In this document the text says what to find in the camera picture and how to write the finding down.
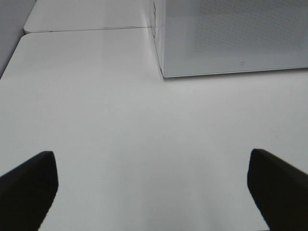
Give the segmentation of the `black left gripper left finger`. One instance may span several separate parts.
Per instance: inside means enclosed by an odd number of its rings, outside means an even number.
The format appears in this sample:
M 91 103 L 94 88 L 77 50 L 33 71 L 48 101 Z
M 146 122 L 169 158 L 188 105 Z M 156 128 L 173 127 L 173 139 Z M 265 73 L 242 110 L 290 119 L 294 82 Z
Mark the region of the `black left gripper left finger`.
M 37 231 L 58 191 L 55 156 L 43 151 L 0 177 L 0 229 Z

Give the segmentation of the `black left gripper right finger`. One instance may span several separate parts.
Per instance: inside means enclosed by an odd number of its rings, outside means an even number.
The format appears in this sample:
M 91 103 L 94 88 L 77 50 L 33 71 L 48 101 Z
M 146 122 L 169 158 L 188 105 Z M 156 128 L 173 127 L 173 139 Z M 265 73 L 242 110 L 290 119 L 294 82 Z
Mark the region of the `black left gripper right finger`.
M 253 149 L 247 186 L 271 231 L 308 229 L 308 176 L 263 149 Z

